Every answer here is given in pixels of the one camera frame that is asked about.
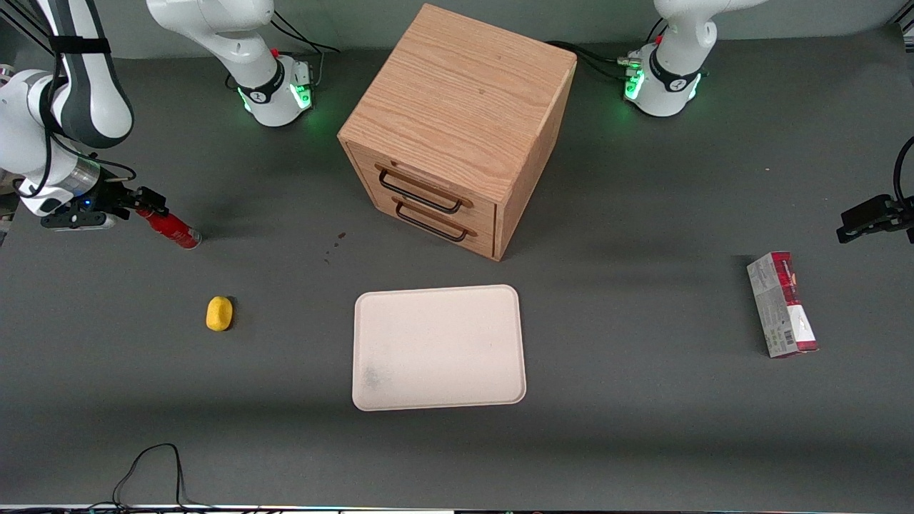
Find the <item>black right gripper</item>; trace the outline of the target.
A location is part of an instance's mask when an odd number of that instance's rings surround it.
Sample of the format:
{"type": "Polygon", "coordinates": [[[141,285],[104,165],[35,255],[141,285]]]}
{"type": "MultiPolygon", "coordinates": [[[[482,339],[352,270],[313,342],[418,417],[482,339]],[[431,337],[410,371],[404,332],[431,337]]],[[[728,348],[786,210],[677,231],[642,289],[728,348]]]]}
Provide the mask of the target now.
{"type": "Polygon", "coordinates": [[[79,211],[102,212],[111,216],[131,217],[137,213],[146,217],[148,213],[160,217],[169,215],[166,199],[150,188],[140,186],[135,191],[123,182],[100,180],[81,196],[73,198],[73,205],[79,211]]]}

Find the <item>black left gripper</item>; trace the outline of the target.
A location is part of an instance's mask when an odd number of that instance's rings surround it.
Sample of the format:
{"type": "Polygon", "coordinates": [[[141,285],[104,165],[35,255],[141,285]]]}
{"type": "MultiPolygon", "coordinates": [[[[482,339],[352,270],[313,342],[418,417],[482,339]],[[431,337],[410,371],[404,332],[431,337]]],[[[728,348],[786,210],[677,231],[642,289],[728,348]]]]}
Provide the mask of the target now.
{"type": "Polygon", "coordinates": [[[842,225],[836,229],[841,244],[882,231],[904,231],[908,241],[914,244],[913,196],[901,201],[894,201],[889,195],[873,196],[843,212],[841,221],[842,225]]]}

